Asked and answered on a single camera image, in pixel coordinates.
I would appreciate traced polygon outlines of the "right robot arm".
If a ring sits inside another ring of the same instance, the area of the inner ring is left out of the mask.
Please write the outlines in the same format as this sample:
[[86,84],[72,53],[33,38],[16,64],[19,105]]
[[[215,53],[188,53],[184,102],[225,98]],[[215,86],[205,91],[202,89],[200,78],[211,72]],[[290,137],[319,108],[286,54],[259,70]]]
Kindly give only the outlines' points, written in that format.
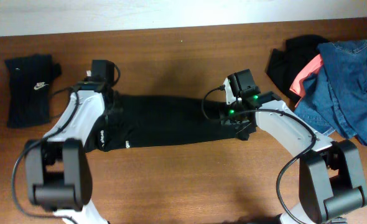
[[346,223],[346,214],[367,206],[367,185],[358,148],[349,140],[334,141],[296,116],[275,93],[261,93],[250,70],[225,78],[227,108],[222,121],[248,121],[274,137],[292,159],[277,176],[299,163],[299,203],[288,208],[280,190],[284,213],[274,223]]

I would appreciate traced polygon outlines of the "black t-shirt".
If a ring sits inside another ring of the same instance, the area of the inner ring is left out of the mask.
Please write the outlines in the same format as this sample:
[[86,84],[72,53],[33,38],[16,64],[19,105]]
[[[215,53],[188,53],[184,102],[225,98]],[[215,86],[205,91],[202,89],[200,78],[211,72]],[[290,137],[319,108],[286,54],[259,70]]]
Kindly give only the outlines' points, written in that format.
[[218,101],[114,93],[113,103],[96,121],[84,149],[108,152],[222,139],[247,141],[255,125],[248,120],[223,120],[228,111],[227,105]]

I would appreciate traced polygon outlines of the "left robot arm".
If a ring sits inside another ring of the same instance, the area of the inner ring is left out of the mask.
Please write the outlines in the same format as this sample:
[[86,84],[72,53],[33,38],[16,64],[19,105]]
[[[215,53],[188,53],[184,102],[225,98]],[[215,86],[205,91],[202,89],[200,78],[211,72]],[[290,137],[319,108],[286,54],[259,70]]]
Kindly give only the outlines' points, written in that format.
[[117,105],[113,87],[121,72],[109,60],[93,60],[86,78],[67,88],[69,102],[55,126],[39,140],[27,141],[24,162],[27,195],[45,210],[43,218],[65,223],[106,223],[92,199],[93,181],[86,151],[96,129]]

